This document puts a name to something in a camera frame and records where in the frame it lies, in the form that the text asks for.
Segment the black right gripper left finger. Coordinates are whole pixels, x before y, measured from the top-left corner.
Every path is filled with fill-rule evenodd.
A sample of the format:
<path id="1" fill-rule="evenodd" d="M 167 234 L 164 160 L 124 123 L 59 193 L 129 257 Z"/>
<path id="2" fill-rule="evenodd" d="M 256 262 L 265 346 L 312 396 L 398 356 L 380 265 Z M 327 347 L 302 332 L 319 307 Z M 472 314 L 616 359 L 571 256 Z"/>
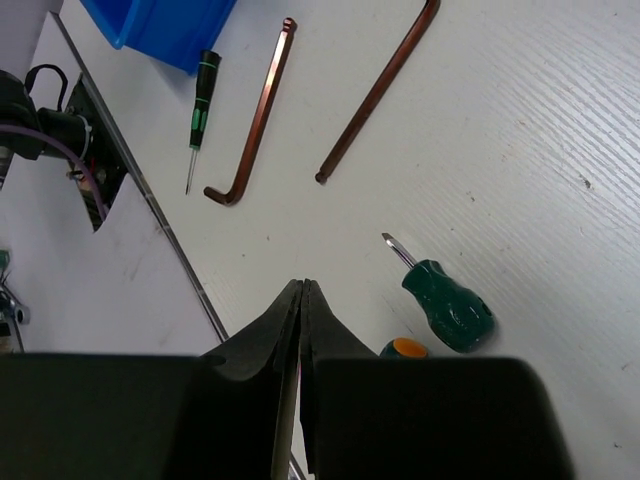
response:
<path id="1" fill-rule="evenodd" d="M 285 477 L 302 287 L 197 357 L 3 357 L 2 477 Z"/>

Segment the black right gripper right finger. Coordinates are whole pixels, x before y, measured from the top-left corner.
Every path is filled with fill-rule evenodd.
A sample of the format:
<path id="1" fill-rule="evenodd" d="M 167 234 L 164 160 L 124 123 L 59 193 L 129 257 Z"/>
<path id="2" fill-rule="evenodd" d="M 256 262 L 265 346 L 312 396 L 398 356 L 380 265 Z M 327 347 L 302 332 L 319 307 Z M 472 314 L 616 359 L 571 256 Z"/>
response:
<path id="1" fill-rule="evenodd" d="M 300 420 L 318 479 L 571 479 L 547 391 L 513 358 L 381 357 L 307 280 Z"/>

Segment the long brown ball-end hex key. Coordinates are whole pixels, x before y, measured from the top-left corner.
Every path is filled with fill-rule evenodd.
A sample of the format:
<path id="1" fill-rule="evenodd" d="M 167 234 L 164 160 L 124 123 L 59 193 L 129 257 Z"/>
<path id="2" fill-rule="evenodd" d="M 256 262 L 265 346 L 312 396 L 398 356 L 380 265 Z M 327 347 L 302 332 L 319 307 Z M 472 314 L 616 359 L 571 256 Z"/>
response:
<path id="1" fill-rule="evenodd" d="M 423 38 L 427 29 L 433 22 L 441 2 L 438 0 L 426 1 L 424 7 L 407 31 L 399 46 L 390 57 L 384 69 L 364 97 L 362 103 L 355 111 L 353 117 L 337 139 L 324 162 L 315 174 L 315 181 L 325 185 L 332 176 L 339 163 L 346 155 L 362 128 L 379 105 L 391 84 Z"/>

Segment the green stubby screwdriver orange cap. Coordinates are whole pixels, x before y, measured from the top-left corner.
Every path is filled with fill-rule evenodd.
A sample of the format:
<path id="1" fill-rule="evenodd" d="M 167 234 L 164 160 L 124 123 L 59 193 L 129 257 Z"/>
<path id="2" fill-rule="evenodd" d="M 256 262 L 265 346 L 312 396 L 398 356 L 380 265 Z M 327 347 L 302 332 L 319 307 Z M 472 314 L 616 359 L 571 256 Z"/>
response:
<path id="1" fill-rule="evenodd" d="M 429 356 L 427 348 L 421 343 L 405 337 L 389 341 L 381 350 L 382 358 L 425 359 Z"/>

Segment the green stubby flathead screwdriver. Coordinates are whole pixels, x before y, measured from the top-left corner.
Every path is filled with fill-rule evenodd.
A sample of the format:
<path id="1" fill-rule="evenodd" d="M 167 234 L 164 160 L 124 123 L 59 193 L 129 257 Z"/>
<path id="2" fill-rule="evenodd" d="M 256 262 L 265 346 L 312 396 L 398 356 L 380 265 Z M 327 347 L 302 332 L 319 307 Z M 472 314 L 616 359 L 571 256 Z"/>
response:
<path id="1" fill-rule="evenodd" d="M 447 274 L 438 261 L 418 261 L 391 234 L 381 236 L 408 266 L 402 287 L 424 311 L 441 342 L 457 353 L 468 354 L 490 340 L 496 330 L 495 316 L 476 292 Z"/>

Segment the large brown hex key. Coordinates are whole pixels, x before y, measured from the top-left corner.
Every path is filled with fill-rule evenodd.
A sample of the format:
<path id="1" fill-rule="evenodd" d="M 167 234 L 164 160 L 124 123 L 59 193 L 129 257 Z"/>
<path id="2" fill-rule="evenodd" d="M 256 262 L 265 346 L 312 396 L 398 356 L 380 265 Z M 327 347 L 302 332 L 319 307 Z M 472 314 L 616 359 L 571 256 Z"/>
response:
<path id="1" fill-rule="evenodd" d="M 227 192 L 222 192 L 207 186 L 203 190 L 206 198 L 219 205 L 225 207 L 234 206 L 243 198 L 246 192 L 297 27 L 297 22 L 293 18 L 286 17 L 283 20 L 282 29 L 274 48 L 261 95 L 230 189 Z"/>

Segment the black green precision screwdriver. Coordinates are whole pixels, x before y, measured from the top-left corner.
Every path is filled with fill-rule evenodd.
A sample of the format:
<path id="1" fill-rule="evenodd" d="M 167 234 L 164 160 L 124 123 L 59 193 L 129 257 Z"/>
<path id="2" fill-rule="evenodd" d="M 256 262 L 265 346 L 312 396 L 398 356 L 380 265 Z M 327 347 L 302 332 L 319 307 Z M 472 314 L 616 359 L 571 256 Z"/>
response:
<path id="1" fill-rule="evenodd" d="M 185 194 L 191 191 L 198 153 L 204 138 L 209 109 L 216 86 L 221 57 L 211 50 L 202 50 L 198 64 L 195 102 L 190 123 L 189 148 L 191 158 L 187 174 Z"/>

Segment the blue plastic compartment tray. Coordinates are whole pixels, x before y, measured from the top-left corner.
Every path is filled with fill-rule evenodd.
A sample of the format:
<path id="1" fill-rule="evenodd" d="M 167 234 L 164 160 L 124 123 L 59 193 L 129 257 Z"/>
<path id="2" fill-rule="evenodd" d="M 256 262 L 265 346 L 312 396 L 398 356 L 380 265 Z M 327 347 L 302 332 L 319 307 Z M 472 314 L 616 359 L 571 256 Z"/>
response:
<path id="1" fill-rule="evenodd" d="M 217 65 L 213 46 L 234 0 L 82 0 L 81 4 L 115 49 L 128 47 L 195 75 L 201 64 Z"/>

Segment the metal table edge rail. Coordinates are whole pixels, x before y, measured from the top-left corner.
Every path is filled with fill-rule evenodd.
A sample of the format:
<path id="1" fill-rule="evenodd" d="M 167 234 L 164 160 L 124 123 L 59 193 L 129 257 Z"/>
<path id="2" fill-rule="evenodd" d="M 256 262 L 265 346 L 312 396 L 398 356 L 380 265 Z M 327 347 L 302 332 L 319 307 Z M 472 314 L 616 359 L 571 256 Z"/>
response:
<path id="1" fill-rule="evenodd" d="M 197 191 L 185 192 L 195 80 L 133 49 L 110 46 L 78 1 L 65 2 L 60 17 L 130 174 L 198 299 L 195 312 L 179 314 L 182 324 L 175 335 L 189 347 L 218 345 L 237 329 L 220 319 L 206 282 L 213 273 L 213 256 L 222 249 L 197 249 L 208 237 L 204 229 L 211 223 L 205 217 L 210 204 Z"/>

